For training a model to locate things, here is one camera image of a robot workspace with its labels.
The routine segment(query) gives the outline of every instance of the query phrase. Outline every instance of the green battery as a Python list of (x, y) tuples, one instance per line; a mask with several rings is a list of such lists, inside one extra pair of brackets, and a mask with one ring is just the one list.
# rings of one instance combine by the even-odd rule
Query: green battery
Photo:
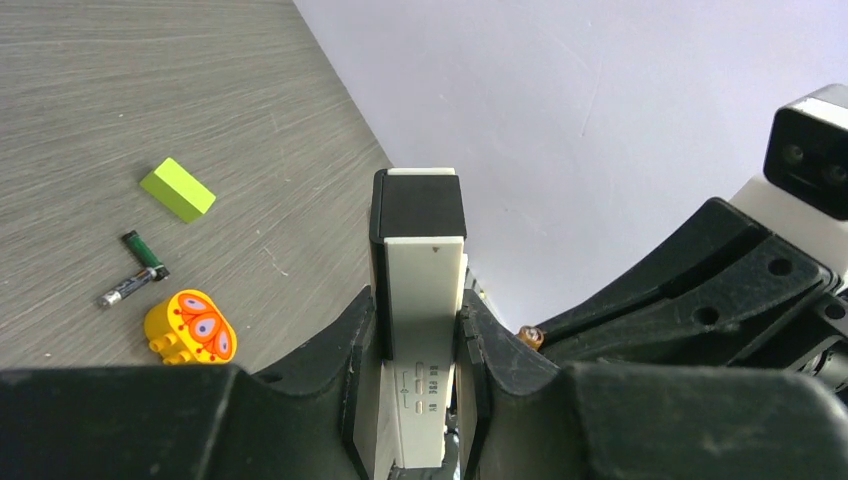
[(150, 250), (147, 244), (141, 239), (141, 236), (135, 230), (121, 237), (127, 248), (135, 255), (135, 258), (143, 267), (152, 268), (156, 271), (154, 281), (165, 280), (171, 275), (171, 272), (165, 268), (165, 265), (159, 260), (156, 255)]

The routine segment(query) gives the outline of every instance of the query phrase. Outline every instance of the green block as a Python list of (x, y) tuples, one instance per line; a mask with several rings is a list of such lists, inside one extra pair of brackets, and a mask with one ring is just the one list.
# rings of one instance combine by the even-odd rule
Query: green block
[(212, 192), (170, 157), (147, 174), (140, 185), (186, 223), (203, 216), (215, 201)]

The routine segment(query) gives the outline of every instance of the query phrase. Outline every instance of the white wall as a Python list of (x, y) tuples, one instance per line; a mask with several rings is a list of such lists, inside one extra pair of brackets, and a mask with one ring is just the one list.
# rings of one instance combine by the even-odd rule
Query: white wall
[(848, 83), (848, 2), (299, 0), (392, 162), (453, 166), (510, 327), (587, 298)]

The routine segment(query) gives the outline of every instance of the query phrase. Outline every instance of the gray wooden table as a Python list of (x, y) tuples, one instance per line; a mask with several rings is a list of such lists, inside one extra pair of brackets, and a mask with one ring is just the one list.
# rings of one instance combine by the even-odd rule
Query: gray wooden table
[[(173, 156), (218, 199), (139, 186)], [(385, 155), (290, 0), (0, 2), (0, 368), (156, 364), (142, 321), (208, 293), (255, 371), (368, 282)], [(109, 311), (136, 229), (172, 277)]]

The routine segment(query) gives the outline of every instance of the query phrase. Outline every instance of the small orange object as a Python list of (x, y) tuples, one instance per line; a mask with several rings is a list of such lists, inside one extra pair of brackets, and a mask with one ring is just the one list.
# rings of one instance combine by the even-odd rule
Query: small orange object
[(542, 348), (542, 343), (545, 341), (545, 334), (537, 327), (525, 325), (518, 330), (518, 339), (538, 352)]
[(205, 293), (183, 290), (150, 309), (144, 334), (165, 365), (229, 363), (238, 341), (233, 327)]

